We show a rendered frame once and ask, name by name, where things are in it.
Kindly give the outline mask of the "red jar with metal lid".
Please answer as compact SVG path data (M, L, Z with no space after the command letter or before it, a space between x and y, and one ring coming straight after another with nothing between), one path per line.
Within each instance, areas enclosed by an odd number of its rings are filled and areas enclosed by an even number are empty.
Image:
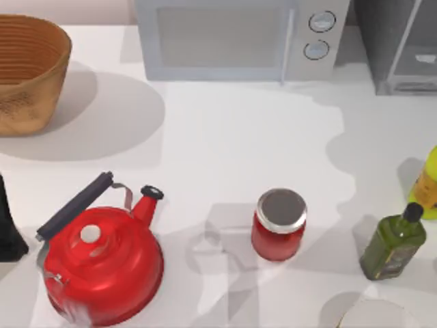
M251 243L259 256L283 262L298 251L307 223L307 204L287 188L267 190L257 201Z

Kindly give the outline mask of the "pale microwave oven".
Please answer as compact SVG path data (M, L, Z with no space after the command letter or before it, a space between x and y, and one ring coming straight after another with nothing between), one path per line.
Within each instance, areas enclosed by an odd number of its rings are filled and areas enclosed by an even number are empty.
M350 0L134 0L143 63L153 81L280 82L288 14L294 32L288 81L328 78L334 68ZM318 12L331 11L334 27L309 28ZM329 54L307 59L307 43L323 40Z

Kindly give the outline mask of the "microwave knob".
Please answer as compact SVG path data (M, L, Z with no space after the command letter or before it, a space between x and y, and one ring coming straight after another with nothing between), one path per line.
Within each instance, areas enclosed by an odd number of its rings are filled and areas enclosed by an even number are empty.
M335 14L331 11L318 12L309 19L309 28L316 33L324 33L334 27L336 20Z
M330 52L330 46L323 40L307 43L303 49L304 56L311 60L317 61L325 58Z

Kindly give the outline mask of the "red kettle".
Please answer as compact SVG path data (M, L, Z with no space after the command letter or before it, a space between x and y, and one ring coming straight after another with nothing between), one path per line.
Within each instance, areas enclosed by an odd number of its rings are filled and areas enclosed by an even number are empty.
M70 323L108 327L139 313L155 296L164 257L150 230L163 192L132 191L102 172L36 232L48 300Z

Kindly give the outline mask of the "green bottle with black cap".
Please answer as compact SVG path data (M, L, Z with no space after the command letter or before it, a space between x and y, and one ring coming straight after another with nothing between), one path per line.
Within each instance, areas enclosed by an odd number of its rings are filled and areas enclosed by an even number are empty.
M402 214L381 219L360 259L362 272L371 281L398 277L424 245L427 233L422 205L411 202Z

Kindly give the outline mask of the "brown woven basket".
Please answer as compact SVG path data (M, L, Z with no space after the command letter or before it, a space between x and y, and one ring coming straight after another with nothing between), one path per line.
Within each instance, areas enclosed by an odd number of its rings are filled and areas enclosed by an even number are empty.
M0 137L43 130L64 86L72 41L55 23L0 14Z

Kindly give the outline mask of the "yellow bottle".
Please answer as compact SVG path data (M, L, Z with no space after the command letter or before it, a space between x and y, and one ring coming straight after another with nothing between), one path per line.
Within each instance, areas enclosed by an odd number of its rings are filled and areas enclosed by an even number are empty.
M437 146L428 154L409 192L408 201L416 202L423 207L424 220L437 221Z

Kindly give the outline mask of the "white plate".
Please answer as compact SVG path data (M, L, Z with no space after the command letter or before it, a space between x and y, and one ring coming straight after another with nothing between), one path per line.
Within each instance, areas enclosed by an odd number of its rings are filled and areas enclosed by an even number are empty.
M390 301L365 299L353 305L336 328L421 328L403 307Z

